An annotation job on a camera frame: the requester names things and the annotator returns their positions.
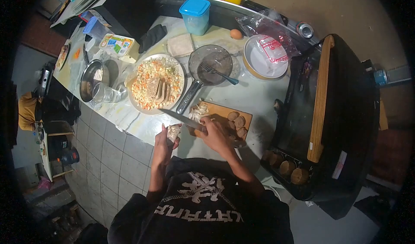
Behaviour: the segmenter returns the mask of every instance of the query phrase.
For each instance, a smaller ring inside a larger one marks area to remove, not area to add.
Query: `water glass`
[[[119,102],[121,100],[121,92],[115,90],[103,83],[95,85],[92,91],[92,99],[94,102]]]

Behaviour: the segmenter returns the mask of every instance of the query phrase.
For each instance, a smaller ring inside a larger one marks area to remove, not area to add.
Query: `oven mitt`
[[[167,27],[162,26],[161,24],[156,25],[150,29],[146,34],[144,34],[139,40],[140,48],[138,53],[143,53],[148,50],[154,44],[158,43],[163,37],[167,34]]]

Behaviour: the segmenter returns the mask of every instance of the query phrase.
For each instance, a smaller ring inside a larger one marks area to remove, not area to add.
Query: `blue lid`
[[[83,29],[83,33],[84,34],[90,33],[96,23],[97,23],[97,18],[95,16],[92,16],[91,19],[89,19],[89,22],[86,24],[85,29]]]
[[[186,0],[180,6],[179,12],[191,16],[201,16],[209,10],[210,2],[207,0]]]

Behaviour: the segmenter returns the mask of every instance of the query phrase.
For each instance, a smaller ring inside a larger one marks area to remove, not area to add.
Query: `cutting board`
[[[245,126],[244,127],[246,128],[246,134],[241,139],[242,140],[246,139],[246,136],[248,135],[248,132],[249,132],[249,126],[251,125],[251,121],[252,121],[252,114],[246,113],[246,112],[241,112],[239,110],[231,109],[231,108],[221,106],[221,105],[216,105],[216,104],[210,103],[210,102],[200,101],[199,103],[206,104],[207,108],[209,109],[210,119],[212,119],[216,122],[220,122],[220,124],[223,127],[227,127],[227,122],[229,121],[228,118],[227,118],[228,114],[230,112],[238,112],[240,116],[243,116],[245,118]],[[191,127],[188,127],[188,128],[189,128],[190,135],[200,138],[200,131],[195,130]]]

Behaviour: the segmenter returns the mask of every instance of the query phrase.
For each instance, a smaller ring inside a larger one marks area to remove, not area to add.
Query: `tile floor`
[[[70,139],[80,162],[65,177],[78,203],[108,228],[133,193],[147,194],[153,146],[120,132],[83,103],[81,112]]]

